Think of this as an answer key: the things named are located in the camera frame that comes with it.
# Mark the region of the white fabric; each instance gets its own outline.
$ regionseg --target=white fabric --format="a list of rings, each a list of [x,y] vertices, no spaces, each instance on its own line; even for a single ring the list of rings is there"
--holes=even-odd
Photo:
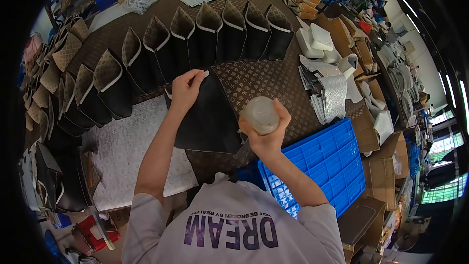
[[[132,107],[132,115],[94,127],[82,135],[85,148],[97,145],[93,165],[103,174],[93,196],[98,211],[130,206],[138,169],[146,150],[167,113],[163,95]],[[197,186],[186,152],[173,148],[163,195],[171,196]]]
[[[168,227],[160,202],[137,194],[122,263],[345,263],[331,205],[303,207],[295,220],[255,185],[217,176]]]

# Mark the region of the blue plastic crate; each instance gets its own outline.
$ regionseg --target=blue plastic crate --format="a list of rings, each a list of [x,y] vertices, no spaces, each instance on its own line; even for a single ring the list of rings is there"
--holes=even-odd
[[[282,149],[301,171],[324,192],[339,217],[365,190],[362,160],[352,122],[345,118],[334,125]],[[257,163],[267,190],[294,218],[300,205],[288,187],[262,161]]]

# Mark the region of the window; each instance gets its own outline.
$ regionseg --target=window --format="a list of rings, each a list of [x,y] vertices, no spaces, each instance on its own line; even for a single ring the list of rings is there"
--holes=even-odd
[[[430,149],[430,163],[441,161],[445,155],[462,144],[464,144],[464,141],[460,132],[449,138],[436,141]]]
[[[448,184],[436,187],[429,191],[424,191],[422,204],[444,202],[453,200],[456,196],[461,197],[467,184],[468,174],[465,173],[459,178],[450,181]]]
[[[445,120],[448,120],[448,119],[452,119],[454,117],[453,115],[453,112],[452,111],[448,111],[448,112],[443,112],[442,114],[438,115],[438,116],[435,116],[434,118],[432,118],[431,120],[429,120],[432,124],[432,126],[435,126]]]

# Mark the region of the worktable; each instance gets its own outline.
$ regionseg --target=worktable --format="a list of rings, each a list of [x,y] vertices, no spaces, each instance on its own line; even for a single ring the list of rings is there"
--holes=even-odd
[[[248,0],[230,1],[242,11]],[[295,14],[282,0],[249,1],[254,3],[262,12],[265,11],[270,4],[275,5],[287,16],[294,31],[298,30],[300,27],[300,23],[297,21]],[[221,12],[225,0],[216,0],[209,4],[216,12]],[[82,48],[69,64],[68,71],[76,76],[81,63],[94,70],[99,58],[107,48],[120,55],[128,27],[132,26],[137,35],[142,38],[154,14],[169,28],[174,12],[178,6],[181,6],[192,19],[195,19],[200,8],[200,6],[193,8],[188,7],[179,0],[160,0],[153,4],[143,15],[135,13],[123,15],[90,34]],[[222,64],[212,68],[218,75],[230,103],[237,114],[241,112],[243,105],[247,104],[253,97],[267,96],[272,99],[278,97],[292,116],[290,125],[285,133],[283,147],[291,145],[325,128],[316,117],[309,102],[308,92],[304,90],[302,85],[298,73],[299,54],[301,54],[301,49],[296,38],[294,38],[290,43],[283,61],[261,61],[253,63],[244,61]],[[133,100],[133,103],[144,102],[161,95],[162,92],[163,88],[160,88],[154,94]],[[361,100],[359,103],[352,103],[350,100],[347,100],[347,116],[350,119],[359,117],[361,115],[360,108],[362,108],[363,103],[364,100]],[[214,174],[217,172],[227,173],[256,160],[256,156],[249,145],[244,145],[235,155],[191,150],[185,150],[185,152],[200,185],[204,182],[210,182],[211,179],[213,180]],[[94,189],[95,188],[88,189],[91,197],[94,193]]]

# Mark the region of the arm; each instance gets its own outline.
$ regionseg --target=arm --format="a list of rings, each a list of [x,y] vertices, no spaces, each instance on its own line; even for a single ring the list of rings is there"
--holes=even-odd
[[[174,79],[171,106],[142,160],[134,196],[139,193],[150,194],[163,205],[163,189],[168,176],[176,132],[187,111],[196,102],[204,77],[203,70],[191,70]]]
[[[277,98],[273,100],[273,105],[280,116],[280,122],[277,129],[270,134],[259,136],[246,120],[240,121],[243,132],[249,137],[252,150],[287,185],[301,207],[328,204],[320,187],[280,151],[291,116]]]

